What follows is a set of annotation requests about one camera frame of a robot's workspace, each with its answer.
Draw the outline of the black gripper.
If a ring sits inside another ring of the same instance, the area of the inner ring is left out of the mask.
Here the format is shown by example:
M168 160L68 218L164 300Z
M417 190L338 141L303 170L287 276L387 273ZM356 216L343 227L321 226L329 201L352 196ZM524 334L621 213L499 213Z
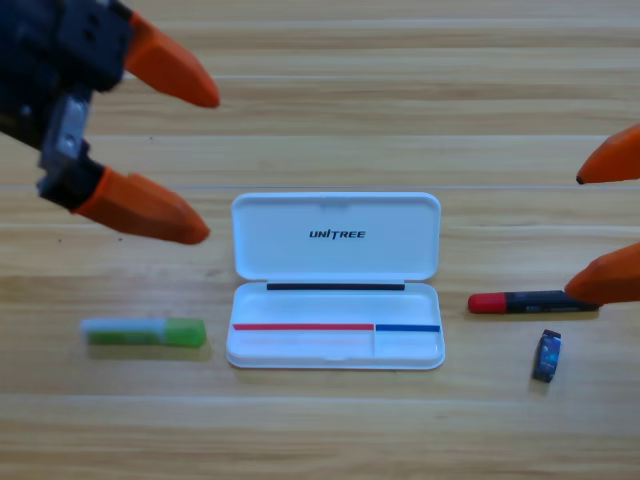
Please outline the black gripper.
M119 1L2 2L1 131L39 151L42 198L74 210L97 189L105 168L84 139L91 100L125 68L162 94L220 104L197 57Z

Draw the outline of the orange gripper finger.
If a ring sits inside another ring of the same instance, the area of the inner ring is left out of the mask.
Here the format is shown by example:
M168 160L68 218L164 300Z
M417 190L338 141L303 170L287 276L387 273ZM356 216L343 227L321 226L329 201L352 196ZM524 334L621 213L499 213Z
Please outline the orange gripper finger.
M72 212L120 233L197 245L210 229L178 194L137 173L111 168L91 196Z
M565 286L572 298L599 305L639 300L639 244L593 260Z
M608 137L576 175L580 185L639 179L639 125Z

